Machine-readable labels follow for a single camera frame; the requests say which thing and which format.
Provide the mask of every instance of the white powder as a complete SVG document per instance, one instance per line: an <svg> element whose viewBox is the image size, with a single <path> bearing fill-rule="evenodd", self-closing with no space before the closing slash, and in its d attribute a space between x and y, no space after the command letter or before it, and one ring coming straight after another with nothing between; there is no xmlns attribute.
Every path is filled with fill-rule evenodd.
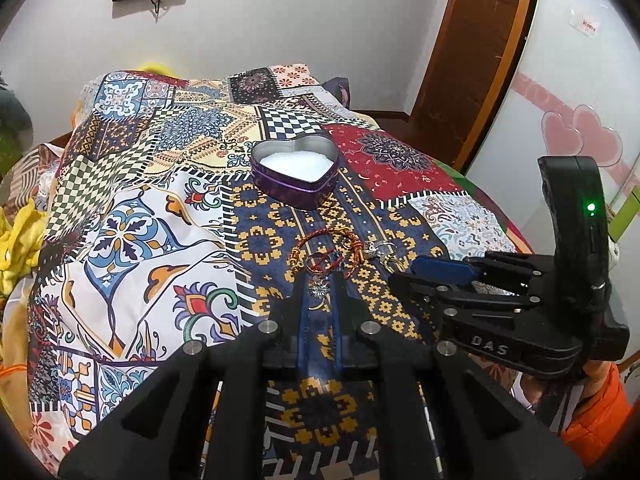
<svg viewBox="0 0 640 480"><path fill-rule="evenodd" d="M273 153L261 160L260 164L305 182L315 182L329 171L334 163L322 153L302 151Z"/></svg>

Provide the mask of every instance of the door frame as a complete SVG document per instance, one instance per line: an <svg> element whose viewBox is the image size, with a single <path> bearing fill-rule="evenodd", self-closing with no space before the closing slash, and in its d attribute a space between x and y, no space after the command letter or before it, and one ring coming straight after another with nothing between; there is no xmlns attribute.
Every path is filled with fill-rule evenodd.
<svg viewBox="0 0 640 480"><path fill-rule="evenodd" d="M451 15L453 14L453 7L456 0L448 0L447 7L442 17L442 23L438 32L438 37L433 46L431 58L427 66L427 70L418 92L418 97L415 100L414 108L412 109L410 123L415 124L417 120L418 111L424 103L427 86L431 81L436 64L442 53L442 49L446 42L447 33L449 31L449 22ZM513 19L513 25L507 43L498 64L498 69L495 72L494 80L489 87L489 90L485 96L484 101L480 107L480 111L476 116L473 126L469 130L468 136L466 136L465 142L460 148L460 152L453 163L453 168L457 171L465 173L468 167L471 165L473 158L476 156L480 145L484 141L486 134L489 132L491 125L495 119L498 109L504 100L504 97L509 89L513 75L516 72L520 57L524 45L527 41L527 35L531 27L533 15L536 9L538 0L518 0L518 7Z"/></svg>

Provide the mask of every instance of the patchwork blanket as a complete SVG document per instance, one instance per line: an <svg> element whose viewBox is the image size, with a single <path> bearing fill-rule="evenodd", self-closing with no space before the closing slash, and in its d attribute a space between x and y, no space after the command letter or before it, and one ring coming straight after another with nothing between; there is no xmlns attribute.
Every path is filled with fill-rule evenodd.
<svg viewBox="0 0 640 480"><path fill-rule="evenodd" d="M291 294L286 259L309 232L348 227L389 240L406 266L418 254L526 249L462 176L343 108L304 64L224 80L114 72L83 101L28 302L31 449L53 472L185 341L224 344L265 319L271 298ZM328 201L304 212L261 193L253 145L315 132L342 153ZM319 237L304 250L333 243ZM377 321L421 339L424 320L389 294L387 276L368 262L349 292ZM267 389L266 478L376 474L376 399L369 383L336 380L330 309L310 313L305 379ZM484 366L508 382L503 368Z"/></svg>

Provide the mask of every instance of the metal screw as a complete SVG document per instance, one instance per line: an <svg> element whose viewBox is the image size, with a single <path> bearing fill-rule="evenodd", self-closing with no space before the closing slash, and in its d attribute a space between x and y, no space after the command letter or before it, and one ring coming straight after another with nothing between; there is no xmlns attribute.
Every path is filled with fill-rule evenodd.
<svg viewBox="0 0 640 480"><path fill-rule="evenodd" d="M187 355L196 355L204 348L202 341L191 339L182 345L182 351Z"/></svg>
<svg viewBox="0 0 640 480"><path fill-rule="evenodd" d="M375 321L365 321L360 325L360 330L369 335L377 334L380 332L380 323L376 323Z"/></svg>
<svg viewBox="0 0 640 480"><path fill-rule="evenodd" d="M440 352L442 355L450 356L456 353L458 347L455 343L451 341L440 341L436 346L436 350Z"/></svg>
<svg viewBox="0 0 640 480"><path fill-rule="evenodd" d="M273 334L278 329L278 324L273 319L266 319L258 325L258 330L263 334Z"/></svg>

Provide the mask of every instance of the pink heart decal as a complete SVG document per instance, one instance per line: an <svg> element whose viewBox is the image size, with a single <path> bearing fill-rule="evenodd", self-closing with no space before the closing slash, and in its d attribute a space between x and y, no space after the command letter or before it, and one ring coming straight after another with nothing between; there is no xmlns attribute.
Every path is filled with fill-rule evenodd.
<svg viewBox="0 0 640 480"><path fill-rule="evenodd" d="M611 128L603 128L592 108L580 105L575 109L574 128L582 137L580 155L592 156L601 168L613 166L622 158L620 136Z"/></svg>
<svg viewBox="0 0 640 480"><path fill-rule="evenodd" d="M582 149L580 134L574 128L564 126L555 112L547 112L542 117L542 134L549 155L577 155Z"/></svg>

